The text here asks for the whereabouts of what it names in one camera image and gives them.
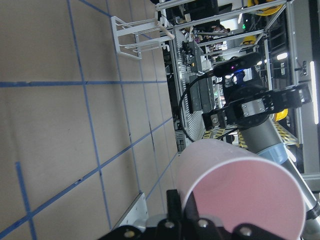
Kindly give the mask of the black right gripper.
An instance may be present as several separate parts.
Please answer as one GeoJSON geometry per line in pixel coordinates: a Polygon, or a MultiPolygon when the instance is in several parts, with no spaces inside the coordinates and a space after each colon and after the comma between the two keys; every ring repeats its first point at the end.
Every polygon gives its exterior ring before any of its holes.
{"type": "Polygon", "coordinates": [[[249,129],[264,123],[271,114],[285,109],[297,109],[312,101],[307,84],[292,85],[284,89],[266,90],[258,85],[247,85],[236,90],[229,103],[221,110],[211,110],[202,114],[204,127],[225,128],[236,125],[239,129],[249,129]]]}

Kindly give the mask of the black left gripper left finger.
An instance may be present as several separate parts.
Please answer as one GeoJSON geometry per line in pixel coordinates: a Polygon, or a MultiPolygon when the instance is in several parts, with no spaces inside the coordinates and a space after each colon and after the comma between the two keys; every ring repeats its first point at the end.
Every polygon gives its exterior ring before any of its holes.
{"type": "Polygon", "coordinates": [[[167,202],[167,220],[169,222],[182,223],[182,204],[177,189],[169,189],[166,191],[167,202]]]}

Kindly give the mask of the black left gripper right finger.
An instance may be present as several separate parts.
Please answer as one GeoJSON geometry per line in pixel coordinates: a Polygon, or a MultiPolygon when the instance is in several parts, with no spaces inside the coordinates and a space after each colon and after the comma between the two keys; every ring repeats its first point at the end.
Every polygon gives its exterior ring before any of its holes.
{"type": "Polygon", "coordinates": [[[197,221],[199,219],[199,212],[193,192],[190,193],[186,202],[186,219],[190,221],[197,221]]]}

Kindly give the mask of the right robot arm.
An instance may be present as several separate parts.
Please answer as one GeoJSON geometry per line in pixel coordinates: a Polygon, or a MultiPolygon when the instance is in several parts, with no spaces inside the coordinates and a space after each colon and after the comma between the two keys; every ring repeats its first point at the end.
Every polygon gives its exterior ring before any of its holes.
{"type": "Polygon", "coordinates": [[[250,152],[285,167],[296,178],[306,206],[306,225],[320,223],[320,204],[290,161],[286,145],[270,116],[284,109],[300,108],[311,100],[306,84],[282,90],[248,84],[234,90],[223,108],[202,115],[207,130],[213,127],[214,115],[223,116],[227,124],[238,127],[250,152]]]}

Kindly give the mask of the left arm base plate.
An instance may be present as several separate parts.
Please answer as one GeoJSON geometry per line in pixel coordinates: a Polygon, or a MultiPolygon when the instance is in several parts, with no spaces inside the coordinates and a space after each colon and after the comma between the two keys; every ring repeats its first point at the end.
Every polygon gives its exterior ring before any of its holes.
{"type": "Polygon", "coordinates": [[[121,226],[130,225],[139,229],[141,232],[144,232],[146,230],[146,222],[148,218],[149,213],[146,196],[145,193],[142,192],[134,199],[112,230],[121,226]]]}

